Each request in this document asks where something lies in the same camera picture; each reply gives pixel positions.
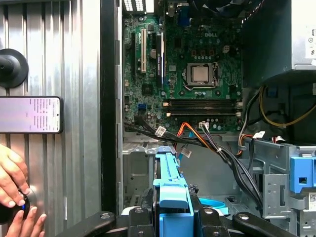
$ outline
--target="black device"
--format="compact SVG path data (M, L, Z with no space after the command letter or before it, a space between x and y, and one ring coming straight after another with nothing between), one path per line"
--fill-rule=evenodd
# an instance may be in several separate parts
M31 207L36 206L36 196L31 190L29 194L23 194L23 199L25 201L23 206L15 205L14 207L9 208L0 204L0 225L11 223L17 212L20 210L24 211L23 219L27 217Z
M0 97L0 133L58 134L63 100L57 96Z

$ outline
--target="chip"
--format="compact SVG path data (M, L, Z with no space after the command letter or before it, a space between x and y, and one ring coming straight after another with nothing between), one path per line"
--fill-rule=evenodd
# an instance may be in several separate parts
M192 67L192 81L193 82L207 82L208 81L208 67Z
M143 95L152 95L154 87L151 84L143 84L142 86L142 94Z

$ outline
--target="suction cup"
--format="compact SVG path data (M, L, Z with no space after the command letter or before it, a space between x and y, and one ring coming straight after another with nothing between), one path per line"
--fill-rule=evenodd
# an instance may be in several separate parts
M5 48L0 50L0 86L15 88L28 77L29 65L18 51Z

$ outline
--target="pcie slot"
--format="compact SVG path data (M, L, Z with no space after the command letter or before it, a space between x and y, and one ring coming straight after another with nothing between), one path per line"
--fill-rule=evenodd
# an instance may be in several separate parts
M164 76L164 42L163 42L163 33L157 35L156 40L157 48L157 87L162 88L163 85L163 76Z
M145 73L147 71L147 30L142 29L142 65L141 65L141 72Z
M136 71L137 71L137 58L136 58L136 33L132 32L131 34L131 71L132 78L136 80Z

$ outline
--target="ribbed metal panel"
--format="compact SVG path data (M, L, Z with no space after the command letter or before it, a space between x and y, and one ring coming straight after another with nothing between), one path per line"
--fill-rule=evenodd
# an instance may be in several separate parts
M62 134L0 135L25 158L53 237L101 209L100 0L0 6L0 48L19 50L30 67L27 82L0 95L64 98Z

